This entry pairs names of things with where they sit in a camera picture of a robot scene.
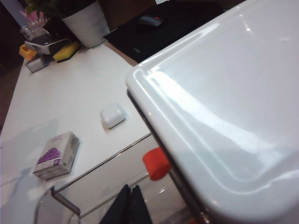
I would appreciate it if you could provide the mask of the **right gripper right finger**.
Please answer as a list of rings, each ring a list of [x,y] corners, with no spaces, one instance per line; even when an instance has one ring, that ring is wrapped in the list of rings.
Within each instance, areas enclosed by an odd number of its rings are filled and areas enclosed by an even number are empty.
[[[131,224],[151,224],[152,223],[146,203],[142,196],[141,189],[138,185],[136,185],[133,188],[131,194],[130,223]]]

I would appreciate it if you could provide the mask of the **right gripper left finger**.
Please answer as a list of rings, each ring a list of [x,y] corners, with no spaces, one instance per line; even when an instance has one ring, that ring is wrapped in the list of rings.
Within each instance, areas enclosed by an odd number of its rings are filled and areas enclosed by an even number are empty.
[[[125,224],[127,220],[128,203],[131,189],[126,184],[101,219],[100,224]]]

